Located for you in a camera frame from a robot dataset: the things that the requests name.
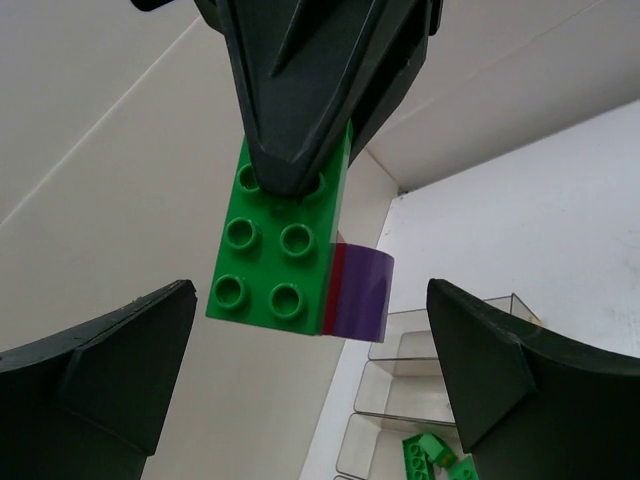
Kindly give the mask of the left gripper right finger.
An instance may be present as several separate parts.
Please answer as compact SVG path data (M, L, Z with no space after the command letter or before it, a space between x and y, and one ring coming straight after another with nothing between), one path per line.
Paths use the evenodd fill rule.
M507 314L444 279L426 307L482 479L636 479L639 361Z

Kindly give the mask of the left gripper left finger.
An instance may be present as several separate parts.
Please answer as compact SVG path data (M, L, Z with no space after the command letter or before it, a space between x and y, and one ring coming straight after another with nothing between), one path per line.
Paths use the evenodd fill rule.
M2 478L141 478L195 313L193 283L178 280L2 352Z

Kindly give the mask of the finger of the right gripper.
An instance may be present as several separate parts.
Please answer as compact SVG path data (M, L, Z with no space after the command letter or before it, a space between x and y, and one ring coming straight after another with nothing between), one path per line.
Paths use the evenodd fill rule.
M346 128L356 157L405 98L443 4L199 1L226 41L259 187L304 195Z

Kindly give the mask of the green two-stud brick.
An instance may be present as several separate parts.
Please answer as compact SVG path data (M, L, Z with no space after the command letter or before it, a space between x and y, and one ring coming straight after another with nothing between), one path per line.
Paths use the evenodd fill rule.
M475 469L473 458L467 456L461 460L458 460L448 470L449 480L478 480L478 474Z

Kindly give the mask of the red rectangular brick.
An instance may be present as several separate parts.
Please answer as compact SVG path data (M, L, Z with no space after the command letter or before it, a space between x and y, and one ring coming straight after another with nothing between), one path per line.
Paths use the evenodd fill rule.
M417 434L402 441L404 468L407 480L434 480L433 465L420 444L422 434Z

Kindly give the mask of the green and red brick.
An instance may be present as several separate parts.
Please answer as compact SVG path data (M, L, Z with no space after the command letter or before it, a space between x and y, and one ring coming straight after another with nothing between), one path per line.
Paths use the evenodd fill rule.
M263 191L248 148L241 149L207 317L321 333L352 136L346 127L302 200Z

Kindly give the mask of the purple flower brick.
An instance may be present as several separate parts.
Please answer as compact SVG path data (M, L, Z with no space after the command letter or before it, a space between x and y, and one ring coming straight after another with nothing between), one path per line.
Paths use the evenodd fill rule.
M385 338L394 258L361 245L338 243L332 271L333 308L325 333L382 343Z

